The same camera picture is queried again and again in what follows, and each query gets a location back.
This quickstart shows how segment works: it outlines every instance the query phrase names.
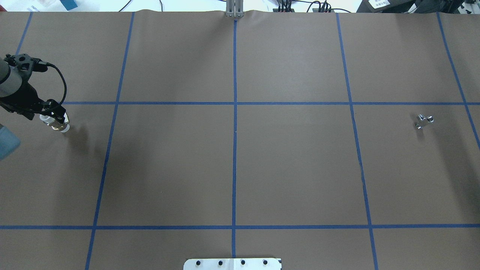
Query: blue tape line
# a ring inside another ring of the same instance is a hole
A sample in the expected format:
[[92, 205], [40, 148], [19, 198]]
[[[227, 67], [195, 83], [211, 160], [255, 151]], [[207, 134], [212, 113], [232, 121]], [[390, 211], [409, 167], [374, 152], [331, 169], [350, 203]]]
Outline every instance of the blue tape line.
[[[357, 225], [236, 225], [236, 230], [348, 230], [348, 229], [436, 229], [436, 228], [480, 228], [480, 223], [439, 224], [357, 224]], [[198, 226], [68, 226], [68, 225], [0, 225], [0, 230], [231, 230], [231, 225]]]
[[465, 110], [467, 111], [468, 120], [470, 121], [470, 125], [472, 126], [473, 135], [475, 136], [475, 140], [477, 141], [477, 146], [480, 149], [480, 139], [477, 134], [477, 129], [475, 128], [475, 124], [473, 123], [472, 116], [470, 114], [470, 110], [468, 109], [467, 99], [465, 98], [465, 94], [463, 93], [463, 88], [460, 83], [460, 79], [458, 78], [458, 74], [456, 72], [455, 64], [453, 63], [452, 55], [450, 54], [450, 50], [448, 49], [447, 39], [445, 37], [444, 27], [442, 25], [442, 20], [440, 19], [440, 13], [437, 12], [437, 20], [438, 25], [440, 27], [440, 32], [442, 33], [442, 39], [444, 41], [445, 50], [447, 51], [448, 60], [450, 61], [450, 65], [452, 66], [453, 74], [455, 76], [456, 84], [458, 85], [458, 90], [460, 91], [460, 95], [462, 96], [463, 104], [465, 105]]
[[0, 225], [0, 230], [91, 230], [93, 226]]
[[15, 52], [16, 55], [20, 53], [20, 49], [22, 48], [22, 44], [24, 43], [25, 36], [28, 31], [28, 27], [30, 26], [30, 22], [32, 21], [32, 16], [33, 16], [33, 12], [30, 12], [30, 15], [28, 16], [27, 24], [25, 25], [24, 33], [22, 34], [22, 38], [20, 39], [20, 43], [18, 44], [17, 51]]
[[68, 11], [78, 7], [77, 3], [75, 3], [75, 0], [60, 0], [60, 2]]
[[233, 21], [233, 161], [232, 161], [232, 258], [237, 256], [237, 20]]
[[125, 72], [125, 65], [127, 64], [128, 49], [129, 49], [129, 46], [130, 46], [130, 38], [132, 37], [132, 28], [133, 28], [134, 18], [135, 18], [135, 13], [132, 12], [132, 17], [130, 19], [130, 29], [128, 31], [128, 37], [127, 37], [127, 45], [125, 46], [125, 54], [123, 55], [123, 64], [122, 64], [122, 69], [121, 69], [121, 74], [120, 74], [119, 87], [118, 87], [118, 91], [117, 91], [117, 100], [116, 100], [115, 109], [113, 111], [112, 124], [111, 124], [111, 127], [110, 127], [110, 135], [108, 136], [107, 152], [105, 154], [105, 161], [103, 163], [102, 179], [100, 181], [100, 188], [98, 190], [98, 198], [97, 198], [97, 201], [96, 201], [95, 215], [94, 215], [94, 220], [93, 220], [93, 229], [92, 229], [92, 234], [90, 235], [90, 245], [88, 247], [87, 260], [85, 262], [85, 270], [88, 270], [90, 268], [90, 259], [92, 257], [93, 243], [95, 241], [95, 232], [96, 232], [95, 227], [96, 227], [97, 222], [98, 222], [98, 213], [100, 211], [100, 204], [102, 202], [103, 187], [104, 187], [104, 184], [105, 184], [105, 176], [107, 174], [107, 164], [108, 164], [108, 159], [109, 159], [109, 156], [110, 156], [110, 149], [111, 149], [111, 145], [112, 145], [113, 131], [115, 129], [115, 121], [117, 119], [118, 102], [120, 100], [121, 87], [122, 87], [122, 83], [123, 83], [123, 75], [124, 75], [124, 72]]
[[238, 230], [368, 229], [369, 225], [237, 225]]
[[295, 101], [260, 101], [260, 102], [238, 102], [238, 105], [349, 105], [349, 102], [295, 102]]
[[363, 199], [365, 202], [365, 210], [367, 212], [367, 221], [369, 225], [369, 233], [370, 233], [370, 245], [372, 246], [372, 256], [373, 256], [373, 265], [375, 270], [378, 270], [378, 260], [377, 260], [377, 251], [375, 248], [375, 239], [373, 237], [373, 229], [372, 229], [372, 219], [370, 217], [370, 205], [368, 203], [368, 195], [367, 195], [367, 185], [365, 183], [365, 173], [363, 171], [363, 163], [361, 160], [361, 152], [360, 152], [360, 143], [357, 133], [357, 124], [355, 122], [355, 112], [353, 111], [353, 103], [352, 103], [352, 93], [350, 91], [350, 81], [348, 79], [348, 71], [347, 71], [347, 61], [345, 59], [345, 50], [343, 47], [343, 38], [342, 38], [342, 29], [340, 27], [340, 18], [338, 13], [336, 13], [336, 24], [338, 28], [338, 38], [340, 40], [340, 50], [342, 52], [342, 62], [343, 62], [343, 70], [345, 73], [345, 82], [347, 84], [347, 93], [348, 93], [348, 101], [350, 102], [350, 115], [352, 117], [352, 125], [353, 125], [353, 134], [355, 136], [355, 145], [357, 148], [357, 157], [359, 160], [360, 165], [360, 173], [361, 173], [361, 181], [363, 186]]
[[64, 101], [65, 105], [115, 105], [115, 101]]
[[463, 105], [462, 102], [362, 102], [353, 101], [353, 105]]
[[97, 226], [97, 230], [230, 230], [230, 225], [200, 226]]
[[234, 105], [233, 102], [196, 101], [119, 101], [120, 105]]
[[[235, 105], [228, 101], [65, 101], [66, 105]], [[389, 102], [389, 101], [239, 101], [237, 105], [464, 105], [463, 102]], [[467, 102], [480, 105], [480, 102]]]
[[377, 224], [374, 229], [480, 228], [480, 224]]

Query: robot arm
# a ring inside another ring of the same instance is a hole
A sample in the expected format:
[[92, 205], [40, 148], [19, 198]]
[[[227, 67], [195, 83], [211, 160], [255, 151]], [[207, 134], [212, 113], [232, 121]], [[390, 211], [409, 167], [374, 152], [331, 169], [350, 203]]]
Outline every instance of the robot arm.
[[[64, 93], [60, 103], [53, 99], [43, 101], [28, 83], [33, 72], [45, 72], [48, 67], [55, 69], [62, 79]], [[27, 54], [7, 54], [4, 60], [0, 60], [0, 107], [6, 111], [16, 112], [29, 120], [39, 114], [46, 125], [64, 133], [70, 128], [67, 112], [62, 107], [66, 94], [65, 78], [55, 65]], [[13, 152], [19, 144], [20, 140], [0, 124], [0, 160]]]

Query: gray cylinder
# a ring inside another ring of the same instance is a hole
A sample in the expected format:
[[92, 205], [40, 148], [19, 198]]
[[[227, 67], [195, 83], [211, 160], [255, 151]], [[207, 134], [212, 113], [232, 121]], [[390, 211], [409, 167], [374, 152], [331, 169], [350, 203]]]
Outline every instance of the gray cylinder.
[[8, 97], [22, 86], [22, 78], [16, 68], [0, 60], [0, 98]]
[[9, 69], [10, 66], [7, 64], [7, 62], [0, 60], [0, 82], [5, 80]]

